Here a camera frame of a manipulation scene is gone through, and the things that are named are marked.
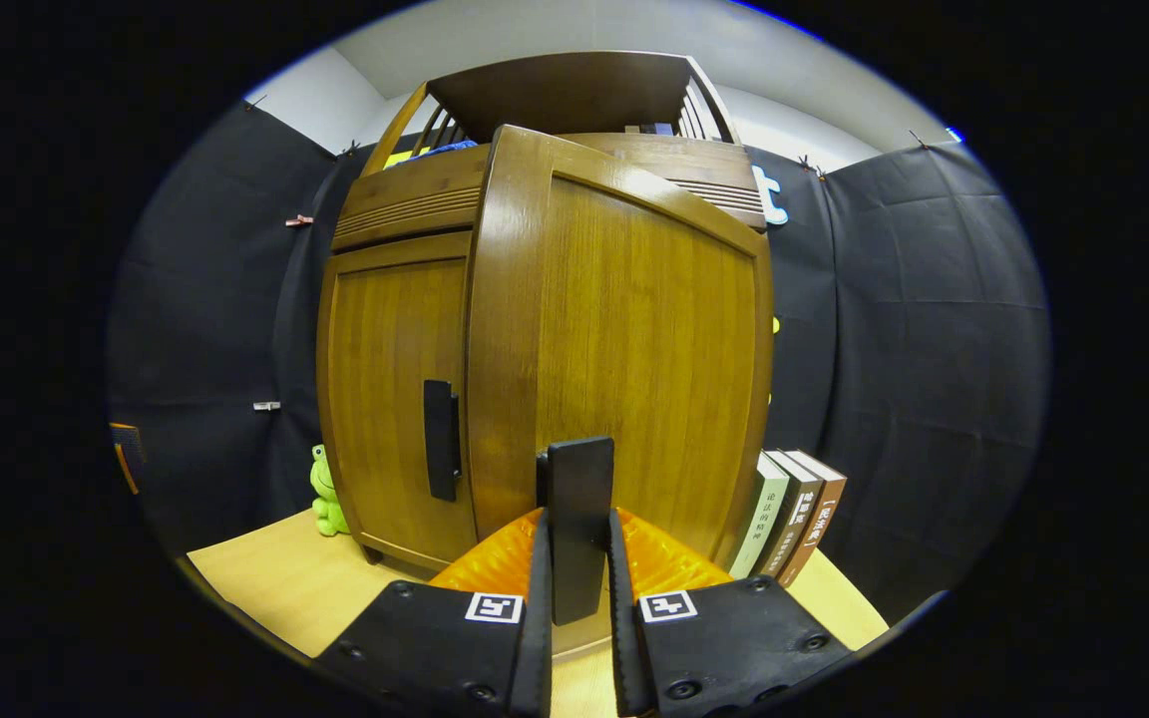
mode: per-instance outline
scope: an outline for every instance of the book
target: book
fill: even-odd
[[[788,487],[782,494],[782,510],[779,510],[779,517],[770,528],[770,540],[765,541],[765,549],[756,562],[756,571],[753,572],[756,576],[779,576],[780,569],[792,556],[792,549],[801,541],[801,528],[810,519],[812,497],[822,487],[822,481],[816,478],[802,480],[789,472],[785,473],[788,476]]]
[[[801,573],[805,561],[810,559],[815,547],[818,546],[818,541],[822,541],[822,536],[827,531],[831,518],[835,516],[835,505],[840,503],[840,495],[845,491],[845,477],[841,472],[836,472],[835,469],[827,466],[803,450],[789,450],[784,455],[784,458],[822,480],[815,509],[812,509],[807,526],[802,528],[801,541],[782,568],[782,572],[779,573],[779,584],[786,587],[792,586],[792,581]]]
[[[730,565],[730,576],[733,578],[747,578],[756,568],[757,558],[761,558],[761,551],[770,540],[770,528],[774,526],[774,517],[778,517],[779,509],[782,508],[782,496],[788,487],[788,473],[763,450],[756,461],[756,478],[759,486],[753,492],[756,495],[753,518],[743,534],[743,545],[739,546],[734,563]]]
[[[766,573],[770,573],[771,577],[774,577],[779,581],[780,586],[786,587],[795,580],[797,573],[801,572],[801,568],[804,566],[805,561],[810,559],[810,555],[812,554],[812,547],[807,548],[803,546],[803,538],[807,535],[808,528],[812,525],[812,517],[815,517],[818,502],[820,501],[824,480],[817,477],[815,472],[811,472],[811,470],[795,463],[784,450],[771,450],[770,457],[801,485],[797,500],[793,504],[792,518],[789,518],[788,523],[792,532],[784,536],[789,542],[789,546],[786,547],[782,554],[774,554],[779,558],[778,563],[776,563],[776,572],[766,571]],[[779,549],[782,548],[781,542],[782,540],[780,540]]]
[[[668,123],[646,123],[641,125],[641,134],[673,134]]]

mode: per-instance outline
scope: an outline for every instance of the wood grain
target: wood grain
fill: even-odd
[[[323,285],[318,392],[339,503],[356,541],[429,566],[476,542],[469,468],[455,502],[429,494],[423,422],[424,380],[464,389],[469,240],[458,232],[339,254]]]
[[[538,450],[609,434],[616,504],[727,563],[765,432],[765,238],[632,164],[504,126],[472,262],[479,535],[533,505]]]
[[[615,659],[609,644],[553,659],[552,718],[616,718]]]
[[[390,581],[427,582],[427,569],[367,563],[345,534],[323,536],[314,510],[191,551],[198,571],[225,601],[315,657]]]
[[[685,131],[688,132],[685,137],[693,138],[694,140],[702,140],[697,123],[694,123],[694,108],[689,101],[688,94],[686,94],[683,99],[683,106],[680,106],[680,117],[685,119]]]
[[[561,138],[666,178],[711,201],[754,231],[765,231],[765,210],[761,207],[753,161],[740,146],[625,132],[578,132]]]
[[[339,210],[332,250],[472,226],[488,152],[489,145],[444,152],[357,178]]]
[[[703,96],[703,102],[705,102],[708,110],[711,110],[717,132],[720,133],[716,137],[728,141],[730,145],[742,147],[743,142],[738,138],[738,130],[734,129],[730,110],[725,109],[725,102],[722,102],[722,96],[716,93],[716,87],[712,87],[712,80],[707,78],[707,72],[703,71],[703,68],[699,68],[697,61],[694,61],[693,57],[687,56],[685,61],[689,64],[689,72],[694,77],[694,85],[699,86],[699,94]]]
[[[433,142],[430,145],[432,149],[437,149],[442,145],[442,134],[446,132],[446,128],[450,124],[450,113],[446,113],[446,117],[442,117],[442,123],[437,128],[437,134],[433,137]]]
[[[396,141],[401,140],[406,126],[411,122],[411,117],[415,117],[416,110],[424,103],[424,96],[427,96],[427,83],[421,82],[419,86],[415,87],[415,92],[411,92],[410,100],[407,100],[406,105],[402,105],[402,109],[396,111],[393,122],[384,128],[384,134],[379,136],[379,141],[375,142],[375,149],[370,152],[370,157],[361,168],[362,177],[370,177],[384,170],[384,163],[388,161],[388,155],[393,154]]]
[[[712,122],[712,113],[699,96],[699,86],[694,78],[685,85],[685,96],[689,99],[689,106],[694,110],[694,122],[699,123],[699,133],[703,140],[720,141],[720,131],[717,131]]]
[[[433,131],[433,123],[442,114],[442,106],[438,105],[433,108],[433,114],[429,115],[427,122],[424,123],[423,131],[419,132],[419,137],[415,138],[415,147],[411,148],[411,157],[418,155],[421,150],[424,149],[425,142],[427,142],[427,133]]]

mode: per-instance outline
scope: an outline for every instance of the table surface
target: table surface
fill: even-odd
[[[309,657],[322,654],[390,581],[429,581],[434,576],[429,569],[388,557],[367,563],[352,536],[319,535],[315,519],[314,510],[302,510],[188,554],[225,601]],[[820,550],[815,550],[786,590],[851,650],[888,630],[880,613]],[[555,628],[555,647],[562,644],[563,628]],[[615,717],[608,641],[555,657],[552,715]]]

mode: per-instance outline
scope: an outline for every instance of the white book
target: white book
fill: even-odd
[[[779,517],[779,509],[782,508],[782,495],[788,491],[788,473],[763,450],[756,461],[756,473],[761,487],[757,501],[753,505],[751,523],[748,524],[747,533],[743,534],[743,546],[739,547],[738,554],[734,554],[734,563],[730,565],[732,578],[751,576],[753,569],[756,568],[756,559],[761,558],[761,551],[765,549],[765,541],[770,540],[774,519]]]

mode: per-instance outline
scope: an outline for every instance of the black backdrop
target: black backdrop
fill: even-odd
[[[241,105],[147,206],[110,304],[109,415],[140,427],[140,499],[173,555],[314,500],[321,277],[371,148],[332,157]],[[894,623],[966,572],[1030,469],[1048,383],[1040,272],[961,145],[825,182],[749,152],[789,217],[768,231],[781,327],[765,446],[850,477],[822,548]],[[296,214],[314,224],[284,226]],[[270,400],[282,409],[253,410]]]
[[[109,302],[109,419],[140,429],[140,501],[172,555],[314,500],[316,306],[364,161],[241,103],[179,159],[137,224]],[[287,227],[296,215],[315,223]],[[261,401],[282,409],[256,412]]]

